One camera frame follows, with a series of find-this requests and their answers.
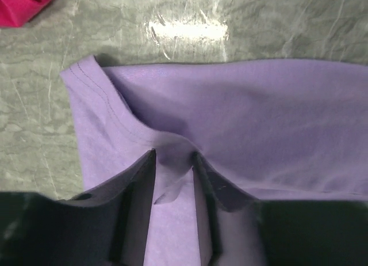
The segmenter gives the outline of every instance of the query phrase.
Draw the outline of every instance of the green marble surface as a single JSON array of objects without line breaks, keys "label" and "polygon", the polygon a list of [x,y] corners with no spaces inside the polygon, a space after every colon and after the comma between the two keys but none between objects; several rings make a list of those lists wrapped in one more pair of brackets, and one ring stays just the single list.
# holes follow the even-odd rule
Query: green marble surface
[{"label": "green marble surface", "polygon": [[368,64],[368,0],[55,0],[0,30],[0,190],[82,190],[59,72],[104,65],[316,58]]}]

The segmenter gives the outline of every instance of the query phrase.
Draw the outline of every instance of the red fabric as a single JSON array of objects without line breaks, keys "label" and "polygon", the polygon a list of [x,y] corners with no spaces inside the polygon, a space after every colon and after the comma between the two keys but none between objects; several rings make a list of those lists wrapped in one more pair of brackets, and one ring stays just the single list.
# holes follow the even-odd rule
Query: red fabric
[{"label": "red fabric", "polygon": [[0,26],[20,27],[51,0],[0,0]]}]

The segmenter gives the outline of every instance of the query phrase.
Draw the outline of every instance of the marble countertop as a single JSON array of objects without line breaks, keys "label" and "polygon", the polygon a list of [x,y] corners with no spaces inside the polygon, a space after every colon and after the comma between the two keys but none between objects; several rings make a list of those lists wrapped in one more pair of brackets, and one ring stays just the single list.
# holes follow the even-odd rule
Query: marble countertop
[{"label": "marble countertop", "polygon": [[368,0],[54,0],[0,30],[0,190],[82,190],[59,72],[102,65],[315,58],[368,64]]}]

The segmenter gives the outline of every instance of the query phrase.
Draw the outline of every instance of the purple t-shirt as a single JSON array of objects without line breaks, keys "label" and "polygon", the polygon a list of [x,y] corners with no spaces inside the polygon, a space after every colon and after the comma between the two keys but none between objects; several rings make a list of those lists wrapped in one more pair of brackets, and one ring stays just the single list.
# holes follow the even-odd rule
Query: purple t-shirt
[{"label": "purple t-shirt", "polygon": [[368,67],[275,59],[61,73],[85,189],[157,151],[145,265],[200,265],[190,155],[260,199],[368,201]]}]

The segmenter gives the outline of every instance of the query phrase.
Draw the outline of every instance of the stitching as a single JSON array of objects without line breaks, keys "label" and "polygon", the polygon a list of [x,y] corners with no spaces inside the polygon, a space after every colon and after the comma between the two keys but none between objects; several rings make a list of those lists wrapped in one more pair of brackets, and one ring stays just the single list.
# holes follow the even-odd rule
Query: stitching
[{"label": "stitching", "polygon": [[113,112],[113,114],[115,115],[115,117],[116,117],[116,119],[117,119],[117,121],[120,123],[120,125],[122,125],[123,127],[124,127],[124,129],[127,131],[127,132],[129,132],[131,135],[133,135],[133,136],[135,136],[135,137],[137,137],[138,139],[140,139],[140,140],[143,140],[143,141],[145,141],[145,142],[147,142],[147,143],[155,143],[155,141],[154,140],[147,140],[147,139],[143,139],[143,138],[141,138],[138,134],[135,134],[134,132],[132,132],[131,130],[129,130],[122,122],[120,122],[120,120],[119,120],[119,118],[117,117],[117,115],[116,115],[116,113],[115,113],[115,111],[114,111],[114,109],[111,107],[111,104],[110,104],[110,101],[109,101],[109,96],[108,96],[108,94],[95,82],[95,81],[93,81],[92,79],[91,79],[91,77],[89,77],[84,71],[83,71],[83,69],[81,68],[81,66],[79,65],[79,62],[78,63],[76,63],[76,65],[78,66],[78,68],[80,69],[80,71],[83,73],[83,75],[84,76],[86,76],[92,83],[94,83],[99,89],[101,89],[102,90],[102,92],[105,94],[105,96],[106,96],[106,100],[107,100],[107,103],[106,103],[106,101],[105,101],[105,104],[107,104],[109,107],[110,107],[110,109],[111,109],[111,111]]},{"label": "stitching", "polygon": [[[82,71],[82,73],[84,73],[83,72],[83,70],[80,68],[80,66],[79,66],[79,63],[77,63],[77,65],[78,65],[78,68]],[[113,112],[113,114],[115,115],[115,118],[118,120],[118,122],[119,122],[119,124],[128,132],[128,133],[130,133],[132,136],[135,136],[135,137],[137,137],[138,139],[140,139],[140,140],[143,140],[143,141],[145,141],[146,143],[154,143],[154,141],[150,141],[150,140],[145,140],[145,139],[143,139],[143,138],[141,138],[141,137],[139,137],[138,135],[136,135],[136,134],[134,134],[132,131],[130,131],[130,130],[128,130],[127,129],[127,127],[125,126],[125,125],[123,125],[122,124],[122,122],[120,122],[120,120],[119,120],[119,118],[117,117],[117,115],[116,115],[116,113],[115,113],[115,111],[113,110],[113,108],[111,107],[111,104],[110,104],[110,102],[109,102],[109,98],[108,98],[108,95],[107,95],[107,93],[96,83],[96,82],[94,82],[90,77],[88,77],[85,73],[84,73],[84,75],[88,78],[88,79],[90,79],[99,89],[101,89],[102,90],[102,92],[106,95],[106,97],[107,97],[107,100],[105,100],[96,90],[94,90],[91,86],[89,86],[87,83],[85,83],[83,80],[81,80],[74,72],[73,72],[73,70],[72,70],[72,68],[70,67],[69,68],[69,70],[71,71],[71,73],[79,80],[79,81],[81,81],[84,85],[86,85],[89,89],[91,89],[92,91],[94,91],[97,95],[99,95],[100,96],[100,98],[105,102],[105,104],[106,104],[106,106],[107,106],[107,108],[108,108],[108,113],[109,113],[109,116],[110,116],[110,118],[111,118],[111,120],[113,121],[113,116],[112,116],[112,114],[111,114],[111,111]],[[115,122],[115,121],[113,121],[113,123],[114,123],[114,125],[119,129],[119,127],[118,127],[118,125],[117,125],[117,123]],[[135,140],[133,140],[132,138],[130,138],[130,137],[128,137],[128,139],[130,140],[130,141],[132,141],[132,142],[134,142],[134,143],[137,143],[138,145],[141,145],[141,146],[147,146],[147,147],[152,147],[151,145],[146,145],[146,144],[143,144],[143,143],[141,143],[141,142],[137,142],[137,141],[135,141]]]}]

